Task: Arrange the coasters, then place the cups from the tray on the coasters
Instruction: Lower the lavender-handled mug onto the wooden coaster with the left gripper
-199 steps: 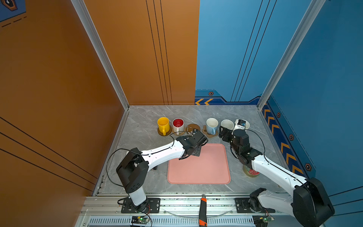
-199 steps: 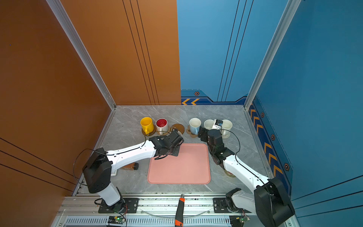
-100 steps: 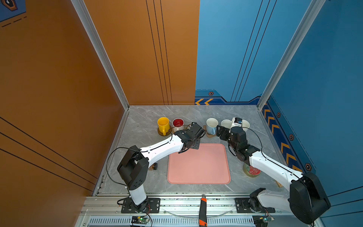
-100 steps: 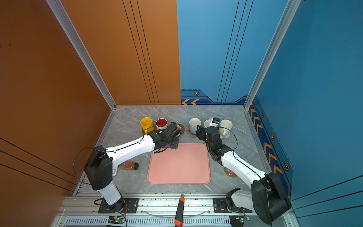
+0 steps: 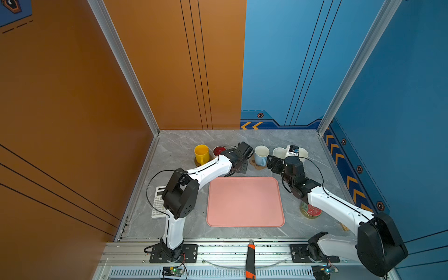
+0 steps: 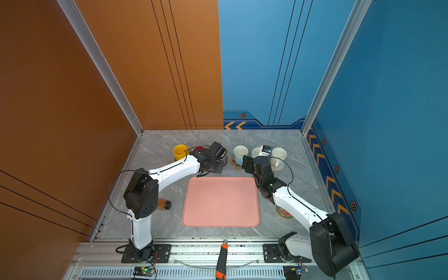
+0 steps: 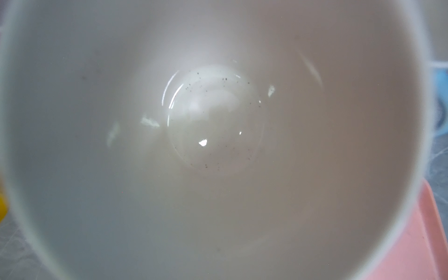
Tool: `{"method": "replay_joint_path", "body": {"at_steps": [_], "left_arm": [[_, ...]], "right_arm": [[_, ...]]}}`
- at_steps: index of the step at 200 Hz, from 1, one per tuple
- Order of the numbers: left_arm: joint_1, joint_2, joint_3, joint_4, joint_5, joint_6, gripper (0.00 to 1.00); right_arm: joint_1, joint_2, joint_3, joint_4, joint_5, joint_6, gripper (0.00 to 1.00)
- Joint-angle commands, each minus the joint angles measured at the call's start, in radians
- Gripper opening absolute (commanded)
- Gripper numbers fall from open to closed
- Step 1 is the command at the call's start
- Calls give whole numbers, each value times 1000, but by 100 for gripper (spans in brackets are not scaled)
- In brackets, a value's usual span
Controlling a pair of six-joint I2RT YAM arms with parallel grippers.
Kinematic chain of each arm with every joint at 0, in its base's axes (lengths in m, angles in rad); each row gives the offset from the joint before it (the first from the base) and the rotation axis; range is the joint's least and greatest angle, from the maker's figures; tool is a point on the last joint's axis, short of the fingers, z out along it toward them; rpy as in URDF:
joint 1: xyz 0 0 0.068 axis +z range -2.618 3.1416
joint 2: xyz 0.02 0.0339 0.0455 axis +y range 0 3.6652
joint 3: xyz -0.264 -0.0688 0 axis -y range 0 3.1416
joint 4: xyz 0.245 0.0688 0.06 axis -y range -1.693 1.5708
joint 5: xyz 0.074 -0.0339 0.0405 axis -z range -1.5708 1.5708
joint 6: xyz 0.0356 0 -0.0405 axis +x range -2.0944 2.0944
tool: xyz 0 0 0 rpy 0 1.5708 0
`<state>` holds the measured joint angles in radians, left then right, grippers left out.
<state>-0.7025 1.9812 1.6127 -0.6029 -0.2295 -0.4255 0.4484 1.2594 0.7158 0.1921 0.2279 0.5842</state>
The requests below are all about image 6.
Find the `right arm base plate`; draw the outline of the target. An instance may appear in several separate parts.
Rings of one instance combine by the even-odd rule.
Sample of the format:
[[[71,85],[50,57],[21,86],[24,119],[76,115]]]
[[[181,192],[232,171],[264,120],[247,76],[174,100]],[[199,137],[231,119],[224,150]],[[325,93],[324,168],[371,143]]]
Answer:
[[[262,245],[265,263],[311,263],[313,260],[302,256],[292,256],[287,253],[286,247],[279,243],[268,243]]]

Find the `white mug blue handle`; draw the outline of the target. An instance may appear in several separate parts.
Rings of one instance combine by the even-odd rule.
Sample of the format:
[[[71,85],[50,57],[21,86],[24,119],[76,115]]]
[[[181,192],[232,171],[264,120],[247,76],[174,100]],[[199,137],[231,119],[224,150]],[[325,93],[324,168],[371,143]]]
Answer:
[[[236,146],[233,150],[235,162],[241,166],[243,163],[243,157],[245,155],[247,156],[248,153],[249,153],[249,151],[248,151],[247,147],[245,147],[243,145]]]

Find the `multicolour woven round coaster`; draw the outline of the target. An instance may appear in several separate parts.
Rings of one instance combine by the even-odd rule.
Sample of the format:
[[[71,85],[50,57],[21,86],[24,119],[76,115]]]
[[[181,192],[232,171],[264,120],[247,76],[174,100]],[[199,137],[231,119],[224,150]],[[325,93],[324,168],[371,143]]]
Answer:
[[[280,171],[284,168],[285,163],[277,159],[271,159],[270,165],[273,171]]]

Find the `yellow mug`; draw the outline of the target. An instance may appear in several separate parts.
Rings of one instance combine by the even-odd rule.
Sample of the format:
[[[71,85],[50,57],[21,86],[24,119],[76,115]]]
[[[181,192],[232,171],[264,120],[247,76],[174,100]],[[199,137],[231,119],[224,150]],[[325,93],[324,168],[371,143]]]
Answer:
[[[179,161],[185,158],[189,154],[189,148],[186,145],[180,144],[173,148],[173,154],[175,156],[175,161]]]

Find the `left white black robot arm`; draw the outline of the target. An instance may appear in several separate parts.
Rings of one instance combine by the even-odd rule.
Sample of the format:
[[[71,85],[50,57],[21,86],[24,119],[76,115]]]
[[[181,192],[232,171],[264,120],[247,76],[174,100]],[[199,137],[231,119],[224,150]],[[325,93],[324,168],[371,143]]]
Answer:
[[[208,149],[194,150],[183,159],[164,167],[134,172],[124,200],[131,220],[131,237],[125,253],[139,262],[156,261],[156,249],[151,235],[151,215],[158,206],[159,192],[184,177],[210,173],[220,174],[227,150],[215,142]]]

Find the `red interior mug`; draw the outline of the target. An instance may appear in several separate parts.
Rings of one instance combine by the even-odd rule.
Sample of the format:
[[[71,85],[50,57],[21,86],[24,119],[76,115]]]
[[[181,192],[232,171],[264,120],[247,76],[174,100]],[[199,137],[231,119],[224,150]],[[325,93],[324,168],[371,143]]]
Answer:
[[[195,148],[193,149],[193,152],[202,151],[202,150],[204,150],[204,149],[206,149],[206,147],[204,147],[204,146],[197,146],[197,147],[195,147]]]

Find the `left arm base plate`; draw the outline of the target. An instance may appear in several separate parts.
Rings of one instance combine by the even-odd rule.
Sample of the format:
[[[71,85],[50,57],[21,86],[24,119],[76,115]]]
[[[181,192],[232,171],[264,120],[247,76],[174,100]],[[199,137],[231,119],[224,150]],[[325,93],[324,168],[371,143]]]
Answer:
[[[172,245],[170,244],[150,244],[139,250],[130,243],[124,248],[122,263],[151,263],[166,264],[169,262]]]

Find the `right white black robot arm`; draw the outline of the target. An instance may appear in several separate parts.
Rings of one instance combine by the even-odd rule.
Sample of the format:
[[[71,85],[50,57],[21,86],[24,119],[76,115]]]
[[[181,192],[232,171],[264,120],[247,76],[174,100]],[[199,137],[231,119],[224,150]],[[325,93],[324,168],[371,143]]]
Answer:
[[[308,229],[308,239],[291,232],[279,240],[285,259],[311,259],[323,273],[334,277],[360,257],[359,248],[345,218],[337,212],[330,214],[320,210],[295,194],[289,184],[274,176],[269,157],[244,156],[242,168],[253,175],[265,199],[286,210]]]

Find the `cork paw print coaster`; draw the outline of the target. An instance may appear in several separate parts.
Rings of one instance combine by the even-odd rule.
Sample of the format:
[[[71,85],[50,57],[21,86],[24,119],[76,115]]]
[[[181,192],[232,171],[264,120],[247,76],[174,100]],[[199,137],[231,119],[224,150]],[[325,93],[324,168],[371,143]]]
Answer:
[[[234,156],[234,155],[232,155],[232,157],[231,157],[231,165],[232,165],[236,170],[242,170],[242,167],[241,167],[240,165],[238,165],[238,164],[235,162],[235,156]]]

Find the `glossy brown round coaster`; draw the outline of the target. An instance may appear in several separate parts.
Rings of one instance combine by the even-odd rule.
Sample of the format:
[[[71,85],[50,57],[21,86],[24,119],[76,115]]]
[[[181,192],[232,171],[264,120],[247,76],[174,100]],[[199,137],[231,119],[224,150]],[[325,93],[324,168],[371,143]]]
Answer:
[[[223,161],[223,167],[225,167],[228,164],[228,156],[226,155],[222,161]]]

